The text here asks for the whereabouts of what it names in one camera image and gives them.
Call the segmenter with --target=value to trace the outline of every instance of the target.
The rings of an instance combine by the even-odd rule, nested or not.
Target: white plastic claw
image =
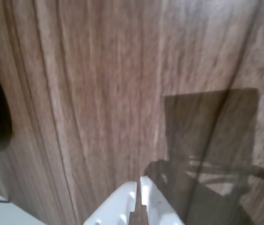
[[[140,178],[141,204],[147,206],[149,225],[184,225],[176,211],[147,176]]]
[[[115,190],[84,225],[127,225],[135,211],[137,183],[129,181]]]

